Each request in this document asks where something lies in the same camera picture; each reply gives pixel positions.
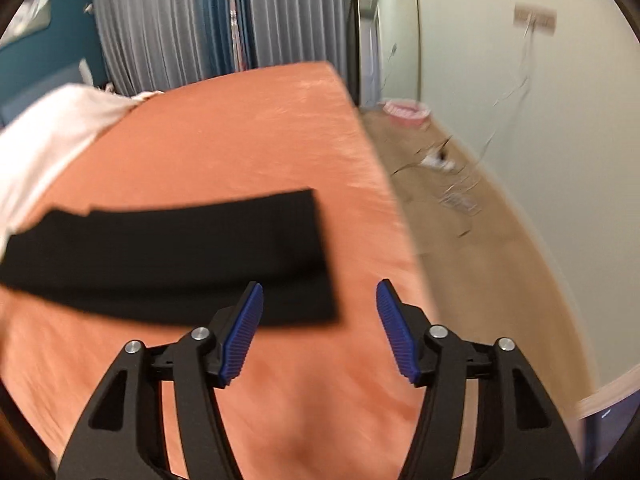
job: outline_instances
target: blue curtain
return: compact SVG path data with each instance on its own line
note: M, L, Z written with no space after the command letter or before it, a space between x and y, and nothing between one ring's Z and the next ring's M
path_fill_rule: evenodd
M244 60L246 61L247 68L257 68L258 62L255 55L254 27L251 20L250 0L236 0L236 10L238 13L238 27L240 29Z
M234 71L229 0L201 0L204 35L213 75Z

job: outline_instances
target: gray curtain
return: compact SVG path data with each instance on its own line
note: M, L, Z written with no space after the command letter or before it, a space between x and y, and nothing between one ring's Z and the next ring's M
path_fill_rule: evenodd
M347 79L350 0L251 0L258 66L328 60Z
M94 0L118 93L169 90L211 77L198 0Z

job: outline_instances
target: white blanket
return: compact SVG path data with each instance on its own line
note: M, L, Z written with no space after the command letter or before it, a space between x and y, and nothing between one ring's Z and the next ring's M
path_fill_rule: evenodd
M9 236L55 178L100 133L151 95L128 98L68 84L0 130L0 261Z

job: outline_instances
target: wall outlet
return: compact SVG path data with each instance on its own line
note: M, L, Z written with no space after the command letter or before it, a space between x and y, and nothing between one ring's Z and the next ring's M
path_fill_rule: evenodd
M525 4L516 4L513 12L513 24L527 26L529 20L537 30L546 30L553 34L556 31L558 13L552 9L543 9Z

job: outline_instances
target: metal screw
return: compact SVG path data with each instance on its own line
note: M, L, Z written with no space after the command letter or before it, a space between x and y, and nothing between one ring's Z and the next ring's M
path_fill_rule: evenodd
M505 352L511 352L511 350L516 348L516 343L513 342L513 339L509 339L508 337L501 337L500 339L498 339L498 346Z
M209 337L209 329L206 326L199 326L191 330L191 337L193 337L196 341L202 341Z
M141 348L142 343L140 341L136 341L135 339L133 341L129 341L126 345L124 345L124 351L127 354L135 354Z
M449 335L449 330L447 330L447 327L442 325L433 325L429 329L429 333L431 334L432 337L436 339L443 339L447 335Z

